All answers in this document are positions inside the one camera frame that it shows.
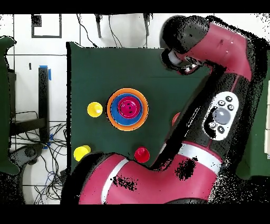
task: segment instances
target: black stand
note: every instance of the black stand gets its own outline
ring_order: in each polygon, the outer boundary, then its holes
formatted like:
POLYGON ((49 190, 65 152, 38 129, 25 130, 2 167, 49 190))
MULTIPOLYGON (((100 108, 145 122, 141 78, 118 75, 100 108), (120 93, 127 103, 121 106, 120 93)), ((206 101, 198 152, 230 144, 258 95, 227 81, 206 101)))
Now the black stand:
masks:
MULTIPOLYGON (((11 118, 15 116, 15 80, 16 74, 9 72, 8 76, 11 93, 11 118)), ((48 69, 38 69, 38 119, 11 123, 10 135, 18 135, 31 130, 40 130, 40 140, 47 143, 49 140, 49 92, 48 92, 48 69)))
POLYGON ((144 25, 146 27, 146 35, 149 36, 148 23, 150 22, 150 13, 143 14, 144 25))

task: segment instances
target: cable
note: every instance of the cable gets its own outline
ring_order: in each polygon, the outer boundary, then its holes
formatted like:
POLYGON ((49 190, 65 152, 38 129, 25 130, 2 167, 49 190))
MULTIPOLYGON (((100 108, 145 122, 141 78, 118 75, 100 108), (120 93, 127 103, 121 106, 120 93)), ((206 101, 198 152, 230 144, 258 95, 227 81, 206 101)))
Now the cable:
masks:
MULTIPOLYGON (((63 147, 67 148, 66 141, 60 140, 55 138, 55 135, 59 133, 61 130, 63 130, 63 134, 66 139, 66 129, 63 129, 66 127, 66 124, 58 124, 49 127, 50 131, 53 129, 56 129, 54 131, 54 134, 51 136, 51 139, 47 143, 43 143, 40 141, 40 136, 38 135, 37 132, 32 133, 32 132, 25 132, 26 137, 22 137, 21 135, 16 135, 15 138, 20 139, 20 140, 25 140, 25 141, 30 141, 31 143, 42 143, 44 146, 48 147, 48 150, 50 151, 50 154, 52 156, 52 171, 49 170, 48 167, 48 162, 45 160, 43 155, 41 155, 42 160, 44 161, 45 164, 45 169, 48 173, 47 180, 45 183, 45 187, 42 190, 39 190, 36 186, 34 186, 35 191, 37 192, 37 197, 34 201, 34 204, 44 204, 45 200, 50 199, 50 200, 60 200, 61 199, 61 188, 62 188, 62 182, 61 182, 61 175, 59 174, 59 164, 57 162, 57 156, 58 155, 66 155, 60 153, 61 149, 63 147), (35 138, 30 138, 29 134, 33 134, 36 137, 35 138), (55 144, 56 149, 52 149, 51 145, 55 144)), ((23 145, 31 145, 31 143, 19 143, 23 145)))
POLYGON ((97 46, 96 44, 94 44, 94 43, 89 39, 87 29, 85 28, 85 26, 84 26, 83 24, 81 24, 78 14, 76 14, 76 15, 77 15, 77 19, 78 19, 79 25, 82 26, 82 27, 84 28, 84 30, 86 31, 87 39, 93 44, 93 46, 94 46, 95 48, 98 48, 98 46, 97 46))
POLYGON ((121 47, 123 47, 122 44, 121 44, 121 42, 120 42, 119 39, 117 38, 117 36, 112 32, 111 22, 110 22, 110 21, 111 21, 111 15, 109 15, 109 26, 110 26, 110 30, 111 30, 111 33, 112 33, 112 37, 113 37, 113 39, 114 39, 115 44, 116 44, 116 41, 115 41, 114 36, 116 37, 116 39, 117 39, 118 42, 120 43, 121 47))
POLYGON ((143 45, 143 46, 146 45, 146 48, 147 48, 147 38, 148 38, 148 37, 147 37, 147 33, 146 33, 146 43, 143 45))
POLYGON ((25 111, 25 112, 19 112, 19 113, 16 113, 16 114, 25 114, 25 113, 36 113, 36 118, 38 119, 37 112, 35 112, 35 111, 25 111))

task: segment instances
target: blue tape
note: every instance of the blue tape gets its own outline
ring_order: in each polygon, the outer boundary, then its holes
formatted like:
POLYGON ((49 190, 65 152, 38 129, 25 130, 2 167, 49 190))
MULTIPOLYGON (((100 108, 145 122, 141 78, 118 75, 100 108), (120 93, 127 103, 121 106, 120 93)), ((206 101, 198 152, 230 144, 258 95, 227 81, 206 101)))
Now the blue tape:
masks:
MULTIPOLYGON (((53 134, 50 134, 50 138, 49 138, 49 139, 50 139, 51 141, 53 140, 53 134)), ((51 146, 51 144, 52 144, 51 142, 48 142, 48 143, 46 144, 47 146, 44 146, 43 149, 44 149, 44 150, 47 150, 47 149, 48 149, 48 146, 51 146)))
POLYGON ((48 71, 48 78, 49 78, 49 80, 52 80, 51 69, 49 69, 49 71, 48 71))

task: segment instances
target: yellow cup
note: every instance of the yellow cup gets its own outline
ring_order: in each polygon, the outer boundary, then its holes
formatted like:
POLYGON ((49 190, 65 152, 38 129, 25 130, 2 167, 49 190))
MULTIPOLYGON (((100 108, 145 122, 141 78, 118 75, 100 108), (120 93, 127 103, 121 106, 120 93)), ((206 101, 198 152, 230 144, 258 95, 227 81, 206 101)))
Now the yellow cup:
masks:
POLYGON ((85 155, 87 155, 90 152, 91 152, 91 148, 88 145, 83 145, 76 148, 74 150, 73 155, 74 155, 75 160, 79 162, 85 155))
POLYGON ((102 105, 98 102, 92 102, 87 107, 87 113, 91 117, 98 117, 102 114, 103 108, 102 105))

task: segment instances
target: white stripe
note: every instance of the white stripe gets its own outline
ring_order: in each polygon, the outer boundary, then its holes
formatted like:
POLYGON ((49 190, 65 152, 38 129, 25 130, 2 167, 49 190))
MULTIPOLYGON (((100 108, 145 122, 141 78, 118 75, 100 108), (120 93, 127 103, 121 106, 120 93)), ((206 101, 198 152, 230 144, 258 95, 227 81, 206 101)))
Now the white stripe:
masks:
POLYGON ((163 152, 163 150, 164 150, 165 147, 166 147, 166 143, 163 144, 163 146, 162 146, 162 148, 161 148, 161 150, 160 150, 160 153, 163 152))
POLYGON ((119 162, 116 167, 112 170, 112 172, 110 173, 110 175, 108 176, 102 192, 101 192, 101 203, 105 204, 106 203, 106 199, 107 199, 107 195, 109 192, 109 189, 111 187, 113 178, 119 173, 119 171, 121 170, 121 168, 128 162, 128 160, 126 158, 124 158, 121 162, 119 162))
POLYGON ((215 174, 218 174, 221 167, 221 162, 216 157, 206 152, 205 150, 193 145, 182 144, 178 155, 183 155, 190 159, 197 157, 200 164, 206 166, 215 174))

